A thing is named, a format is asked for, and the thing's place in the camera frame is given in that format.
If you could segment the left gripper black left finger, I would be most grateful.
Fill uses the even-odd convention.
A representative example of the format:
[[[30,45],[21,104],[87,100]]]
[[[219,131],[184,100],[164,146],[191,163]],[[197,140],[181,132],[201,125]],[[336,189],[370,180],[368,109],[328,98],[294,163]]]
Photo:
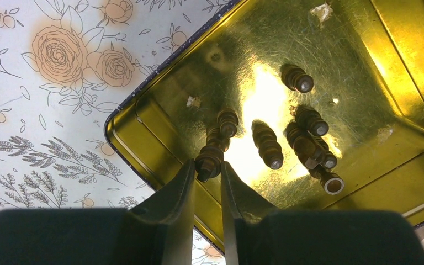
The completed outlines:
[[[194,161],[132,209],[0,211],[0,264],[190,264]]]

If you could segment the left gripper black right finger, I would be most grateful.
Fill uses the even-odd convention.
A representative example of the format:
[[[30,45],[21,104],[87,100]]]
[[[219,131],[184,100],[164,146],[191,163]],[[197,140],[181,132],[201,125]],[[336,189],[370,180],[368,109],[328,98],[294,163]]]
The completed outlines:
[[[385,210],[280,209],[221,165],[227,264],[424,264],[410,224]]]

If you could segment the gold tin box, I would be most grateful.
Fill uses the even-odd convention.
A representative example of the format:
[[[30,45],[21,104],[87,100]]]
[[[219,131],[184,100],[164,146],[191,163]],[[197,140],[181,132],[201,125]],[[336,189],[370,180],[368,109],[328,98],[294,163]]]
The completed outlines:
[[[109,116],[153,189],[191,158],[224,250],[220,164],[280,208],[424,222],[424,1],[230,1]]]

